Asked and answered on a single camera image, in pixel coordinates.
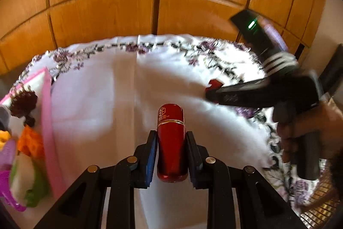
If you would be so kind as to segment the person right hand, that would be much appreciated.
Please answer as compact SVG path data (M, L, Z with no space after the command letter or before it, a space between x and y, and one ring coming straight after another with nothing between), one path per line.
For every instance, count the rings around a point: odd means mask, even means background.
M294 138L310 132L320 132L321 158L332 159L342 149L342 113L333 104L322 102L319 106L297 116L291 124L278 123L281 137L282 159L289 162L297 150Z

